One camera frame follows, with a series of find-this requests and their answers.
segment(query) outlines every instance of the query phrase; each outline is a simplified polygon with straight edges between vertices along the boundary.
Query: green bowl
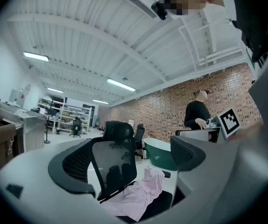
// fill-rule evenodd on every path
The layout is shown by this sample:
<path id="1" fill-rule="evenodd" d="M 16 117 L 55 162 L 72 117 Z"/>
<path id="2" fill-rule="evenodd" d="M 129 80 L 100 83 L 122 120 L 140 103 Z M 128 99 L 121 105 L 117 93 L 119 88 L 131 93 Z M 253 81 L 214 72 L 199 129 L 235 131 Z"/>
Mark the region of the green bowl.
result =
<path id="1" fill-rule="evenodd" d="M 170 144 L 154 138 L 145 138 L 144 146 L 151 163 L 170 171 L 177 171 L 177 165 L 173 161 L 170 152 Z"/>

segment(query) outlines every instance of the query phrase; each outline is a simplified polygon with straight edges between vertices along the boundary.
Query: pink cloth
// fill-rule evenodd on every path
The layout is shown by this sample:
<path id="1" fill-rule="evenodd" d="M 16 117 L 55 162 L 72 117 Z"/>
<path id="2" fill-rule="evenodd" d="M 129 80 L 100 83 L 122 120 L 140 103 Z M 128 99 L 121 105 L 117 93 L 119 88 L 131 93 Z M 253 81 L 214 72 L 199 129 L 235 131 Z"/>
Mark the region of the pink cloth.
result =
<path id="1" fill-rule="evenodd" d="M 161 193 L 164 173 L 155 168 L 144 169 L 144 178 L 128 186 L 124 191 L 101 203 L 108 213 L 114 216 L 128 216 L 138 222 L 147 206 Z"/>

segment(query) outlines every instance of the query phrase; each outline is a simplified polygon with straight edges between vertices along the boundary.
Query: ceiling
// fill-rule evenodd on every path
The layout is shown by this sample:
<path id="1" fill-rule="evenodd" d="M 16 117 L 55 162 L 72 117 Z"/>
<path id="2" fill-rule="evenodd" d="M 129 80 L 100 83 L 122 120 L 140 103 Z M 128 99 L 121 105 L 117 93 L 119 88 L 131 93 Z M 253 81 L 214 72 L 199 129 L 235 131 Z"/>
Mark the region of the ceiling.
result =
<path id="1" fill-rule="evenodd" d="M 44 87 L 111 106 L 244 61 L 223 7 L 164 21 L 151 13 L 140 0 L 12 0 L 7 25 L 21 56 L 49 57 L 24 59 Z"/>

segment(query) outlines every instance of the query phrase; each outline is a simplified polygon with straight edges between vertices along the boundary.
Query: fluorescent light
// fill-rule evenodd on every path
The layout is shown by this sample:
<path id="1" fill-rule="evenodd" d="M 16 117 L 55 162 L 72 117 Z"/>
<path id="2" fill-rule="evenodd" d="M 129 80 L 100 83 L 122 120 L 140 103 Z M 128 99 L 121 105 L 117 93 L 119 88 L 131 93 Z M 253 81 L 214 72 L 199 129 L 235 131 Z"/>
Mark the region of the fluorescent light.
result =
<path id="1" fill-rule="evenodd" d="M 104 101 L 99 101 L 99 100 L 95 100 L 95 99 L 93 99 L 93 101 L 94 102 L 99 102 L 99 103 L 102 103 L 102 104 L 106 104 L 106 105 L 108 105 L 109 103 L 107 103 L 107 102 L 104 102 Z"/>
<path id="2" fill-rule="evenodd" d="M 26 52 L 24 51 L 24 56 L 29 57 L 29 58 L 33 58 L 33 59 L 38 59 L 38 60 L 42 60 L 42 61 L 49 61 L 49 58 L 47 56 L 42 56 L 40 54 L 35 54 L 35 53 L 31 53 L 31 52 Z"/>
<path id="3" fill-rule="evenodd" d="M 108 79 L 107 82 L 109 82 L 109 83 L 111 83 L 111 84 L 114 84 L 114 85 L 117 85 L 117 86 L 119 86 L 119 87 L 122 87 L 122 88 L 124 88 L 124 89 L 127 89 L 127 90 L 129 90 L 129 91 L 135 91 L 135 90 L 136 90 L 136 89 L 134 89 L 134 88 L 132 88 L 132 87 L 130 87 L 130 86 L 127 86 L 127 85 L 125 85 L 125 84 L 119 83 L 119 82 L 117 82 L 117 81 L 115 81 L 115 80 L 112 80 L 112 79 Z"/>
<path id="4" fill-rule="evenodd" d="M 51 90 L 51 91 L 56 91 L 56 92 L 59 92 L 59 93 L 63 93 L 63 91 L 58 91 L 58 90 L 54 90 L 52 88 L 47 88 L 48 90 Z"/>

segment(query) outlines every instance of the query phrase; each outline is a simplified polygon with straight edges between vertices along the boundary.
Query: person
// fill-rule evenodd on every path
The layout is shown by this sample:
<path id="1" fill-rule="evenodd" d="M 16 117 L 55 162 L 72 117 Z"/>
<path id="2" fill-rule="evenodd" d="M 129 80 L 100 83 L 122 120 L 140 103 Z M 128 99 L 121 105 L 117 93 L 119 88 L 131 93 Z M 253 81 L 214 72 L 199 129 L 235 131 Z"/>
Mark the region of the person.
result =
<path id="1" fill-rule="evenodd" d="M 207 90 L 198 90 L 194 93 L 195 100 L 190 102 L 186 107 L 186 116 L 184 125 L 192 130 L 206 129 L 206 121 L 211 115 L 204 102 L 208 100 Z"/>

